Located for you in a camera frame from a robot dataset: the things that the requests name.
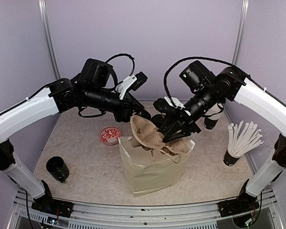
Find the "brown cardboard cup carrier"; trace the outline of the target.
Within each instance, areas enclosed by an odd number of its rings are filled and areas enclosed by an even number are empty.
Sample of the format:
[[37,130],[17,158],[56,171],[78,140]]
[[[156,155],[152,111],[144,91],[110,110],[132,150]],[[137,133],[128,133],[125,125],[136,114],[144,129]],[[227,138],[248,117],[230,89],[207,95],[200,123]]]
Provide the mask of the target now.
[[132,138],[130,143],[132,147],[143,147],[145,150],[160,150],[164,154],[183,155],[193,150],[195,143],[188,137],[176,139],[164,143],[164,135],[158,132],[158,128],[149,120],[134,115],[130,119]]

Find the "stack of paper cups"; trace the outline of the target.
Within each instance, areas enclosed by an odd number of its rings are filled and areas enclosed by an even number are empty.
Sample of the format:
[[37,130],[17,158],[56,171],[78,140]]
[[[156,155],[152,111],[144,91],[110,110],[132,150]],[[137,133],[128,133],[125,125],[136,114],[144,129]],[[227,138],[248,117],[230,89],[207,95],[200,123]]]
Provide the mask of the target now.
[[223,103],[216,103],[204,115],[204,127],[207,130],[213,130],[216,123],[224,111],[225,105]]

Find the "beige paper bag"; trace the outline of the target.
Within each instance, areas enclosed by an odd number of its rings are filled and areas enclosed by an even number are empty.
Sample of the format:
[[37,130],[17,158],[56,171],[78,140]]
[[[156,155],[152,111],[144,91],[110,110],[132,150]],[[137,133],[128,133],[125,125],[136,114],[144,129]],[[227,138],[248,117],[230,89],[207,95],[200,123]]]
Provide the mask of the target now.
[[190,138],[180,139],[177,146],[184,154],[171,155],[168,150],[145,150],[132,147],[131,137],[120,137],[119,148],[124,177],[132,195],[137,198],[177,182],[195,147]]

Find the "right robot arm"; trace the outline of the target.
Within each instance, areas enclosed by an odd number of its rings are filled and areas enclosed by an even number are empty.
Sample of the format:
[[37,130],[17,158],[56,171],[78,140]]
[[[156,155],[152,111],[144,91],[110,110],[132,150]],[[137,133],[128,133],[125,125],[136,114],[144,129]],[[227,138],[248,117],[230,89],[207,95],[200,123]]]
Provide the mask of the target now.
[[[172,98],[167,77],[174,67],[187,60],[193,62],[179,76],[194,97],[182,104]],[[163,84],[167,96],[157,99],[154,106],[157,111],[165,114],[164,123],[159,128],[165,143],[199,133],[201,130],[195,122],[216,103],[225,99],[251,109],[280,132],[273,155],[244,183],[234,201],[237,211],[246,211],[253,199],[286,168],[286,104],[258,85],[239,67],[208,57],[194,56],[178,60],[166,71]]]

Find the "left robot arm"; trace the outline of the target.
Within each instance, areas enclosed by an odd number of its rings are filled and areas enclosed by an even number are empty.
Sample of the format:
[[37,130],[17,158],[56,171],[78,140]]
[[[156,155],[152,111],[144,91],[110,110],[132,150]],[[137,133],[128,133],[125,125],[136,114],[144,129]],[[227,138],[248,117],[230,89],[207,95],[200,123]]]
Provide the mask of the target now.
[[57,208],[48,185],[36,178],[18,159],[10,137],[31,124],[72,108],[79,112],[88,107],[100,115],[111,112],[117,122],[129,122],[132,115],[150,118],[144,106],[130,91],[136,91],[147,81],[143,72],[130,73],[119,82],[109,62],[87,59],[79,74],[49,83],[30,97],[0,112],[0,171],[25,189],[47,212]]

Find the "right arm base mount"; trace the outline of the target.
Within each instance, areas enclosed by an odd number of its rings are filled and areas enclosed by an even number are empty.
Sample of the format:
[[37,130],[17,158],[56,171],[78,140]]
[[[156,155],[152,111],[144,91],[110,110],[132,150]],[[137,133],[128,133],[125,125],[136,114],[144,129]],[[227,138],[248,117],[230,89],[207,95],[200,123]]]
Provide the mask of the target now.
[[227,217],[248,212],[253,209],[258,209],[260,207],[257,201],[257,197],[253,197],[245,192],[245,188],[248,181],[249,180],[247,180],[243,184],[241,191],[236,198],[220,201],[217,204],[221,217]]

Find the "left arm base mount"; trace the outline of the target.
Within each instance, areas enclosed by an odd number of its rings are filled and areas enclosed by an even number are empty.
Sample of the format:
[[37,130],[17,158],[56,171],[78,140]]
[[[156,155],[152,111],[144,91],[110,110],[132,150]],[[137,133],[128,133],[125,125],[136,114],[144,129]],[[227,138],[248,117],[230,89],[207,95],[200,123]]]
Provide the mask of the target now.
[[31,208],[58,217],[70,218],[74,204],[69,201],[54,199],[48,184],[44,180],[41,180],[41,182],[44,187],[44,193],[41,197],[34,198]]

